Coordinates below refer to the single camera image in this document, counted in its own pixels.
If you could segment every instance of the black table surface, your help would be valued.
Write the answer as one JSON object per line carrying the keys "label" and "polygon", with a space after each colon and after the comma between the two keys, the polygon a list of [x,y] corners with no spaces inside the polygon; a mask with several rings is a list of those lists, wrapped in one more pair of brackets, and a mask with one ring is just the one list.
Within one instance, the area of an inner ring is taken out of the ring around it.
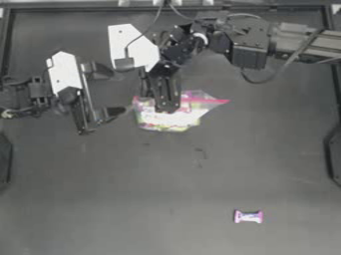
{"label": "black table surface", "polygon": [[[319,12],[259,14],[321,27]],[[11,75],[39,75],[59,49],[111,65],[109,25],[143,29],[152,20],[152,13],[19,13]],[[184,20],[164,14],[156,31],[173,23]],[[265,74],[281,64],[269,61]],[[205,52],[182,75],[185,89],[230,99],[185,133],[141,130],[134,114],[90,136],[54,113],[6,123],[15,162],[0,196],[2,255],[339,252],[341,190],[323,149],[337,123],[331,68],[296,63],[253,86]],[[129,105],[138,84],[135,72],[93,83],[97,105]],[[234,209],[264,210],[264,224],[234,224]]]}

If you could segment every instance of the white robot part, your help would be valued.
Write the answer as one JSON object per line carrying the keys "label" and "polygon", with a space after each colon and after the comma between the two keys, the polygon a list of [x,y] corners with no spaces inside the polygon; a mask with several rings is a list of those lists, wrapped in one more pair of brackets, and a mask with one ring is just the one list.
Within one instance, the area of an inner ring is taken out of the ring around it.
{"label": "white robot part", "polygon": [[[126,47],[141,35],[141,31],[133,24],[115,25],[109,27],[111,59],[115,66],[115,60],[126,57]],[[146,67],[149,72],[161,60],[160,47],[142,36],[129,47],[130,57],[135,60],[135,67]]]}
{"label": "white robot part", "polygon": [[75,55],[59,52],[47,60],[53,92],[59,94],[69,87],[82,89],[82,76]]}

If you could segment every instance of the small purple candy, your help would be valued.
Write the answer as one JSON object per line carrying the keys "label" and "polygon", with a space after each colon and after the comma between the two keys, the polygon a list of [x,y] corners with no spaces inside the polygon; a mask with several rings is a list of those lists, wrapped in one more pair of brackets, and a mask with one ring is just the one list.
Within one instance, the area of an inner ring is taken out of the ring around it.
{"label": "small purple candy", "polygon": [[241,212],[240,210],[234,211],[234,223],[248,221],[248,222],[257,222],[259,224],[261,224],[263,218],[264,218],[263,211],[252,212],[252,213]]}

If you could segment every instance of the plastic wrapper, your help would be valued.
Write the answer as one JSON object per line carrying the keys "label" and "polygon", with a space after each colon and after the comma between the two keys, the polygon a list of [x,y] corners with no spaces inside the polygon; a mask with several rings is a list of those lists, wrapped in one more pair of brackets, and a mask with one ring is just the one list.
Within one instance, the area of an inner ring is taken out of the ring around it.
{"label": "plastic wrapper", "polygon": [[218,100],[204,91],[184,91],[181,108],[173,114],[168,114],[157,113],[154,99],[134,97],[139,127],[156,131],[186,131],[200,126],[200,118],[226,103],[229,100]]}

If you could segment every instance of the cable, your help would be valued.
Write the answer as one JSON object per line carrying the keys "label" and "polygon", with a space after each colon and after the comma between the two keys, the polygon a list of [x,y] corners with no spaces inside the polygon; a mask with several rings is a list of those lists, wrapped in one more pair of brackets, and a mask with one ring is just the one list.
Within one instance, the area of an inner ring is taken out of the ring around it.
{"label": "cable", "polygon": [[169,3],[169,5],[170,5],[170,8],[173,9],[173,11],[176,12],[176,14],[177,14],[178,16],[181,16],[185,20],[198,21],[197,19],[190,18],[190,17],[188,17],[186,15],[184,15],[184,14],[178,11],[178,9],[176,8],[176,6],[174,6],[172,3]]}
{"label": "cable", "polygon": [[336,58],[332,58],[332,59],[321,60],[321,61],[317,61],[313,64],[327,64],[327,63],[331,63],[331,62],[335,62],[335,61],[339,61],[339,60],[341,60],[341,57],[336,57]]}
{"label": "cable", "polygon": [[250,14],[250,13],[232,13],[226,16],[226,19],[230,19],[234,17],[249,17],[249,18],[254,18],[254,19],[261,19],[260,16]]}
{"label": "cable", "polygon": [[281,66],[281,68],[264,80],[261,81],[254,81],[252,80],[248,75],[245,74],[244,69],[241,69],[241,75],[244,77],[244,79],[252,83],[252,84],[265,84],[268,82],[271,82],[272,80],[275,80],[275,78],[281,75],[284,73],[284,71],[287,70],[287,68],[291,66],[291,64],[296,61],[297,57],[300,56],[300,54],[307,50],[307,48],[309,47],[309,45],[312,44],[312,42],[315,41],[317,35],[321,33],[321,30],[317,29],[311,36],[308,37],[308,39],[303,42],[300,48],[296,50],[296,52],[292,54],[291,58],[287,60],[287,62],[284,63],[284,65]]}
{"label": "cable", "polygon": [[158,19],[160,19],[160,17],[161,17],[161,14],[162,14],[162,11],[164,11],[164,8],[165,8],[165,3],[166,3],[166,1],[164,1],[164,3],[161,3],[161,7],[160,7],[160,10],[158,10],[156,19],[154,19],[153,23],[150,24],[149,28],[146,29],[146,31],[142,33],[141,36],[138,36],[138,37],[127,44],[127,46],[126,46],[126,48],[125,48],[126,56],[130,55],[129,47],[139,40],[139,38],[141,38],[142,36],[145,36],[145,35],[149,33],[149,31],[150,31],[150,29],[153,28],[156,22],[158,21]]}

